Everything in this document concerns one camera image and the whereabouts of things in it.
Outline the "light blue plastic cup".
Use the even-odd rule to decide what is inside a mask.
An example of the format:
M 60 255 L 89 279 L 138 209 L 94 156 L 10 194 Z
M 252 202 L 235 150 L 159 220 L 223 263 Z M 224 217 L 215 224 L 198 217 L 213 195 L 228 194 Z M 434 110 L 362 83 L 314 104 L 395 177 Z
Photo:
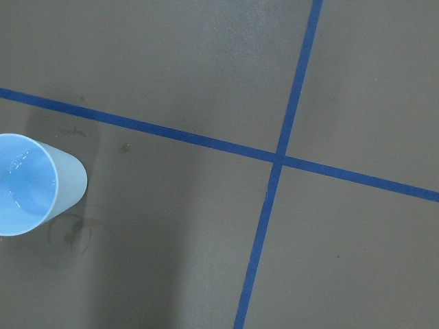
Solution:
M 30 232 L 77 204 L 88 178 L 65 151 L 20 134 L 1 135 L 1 236 Z

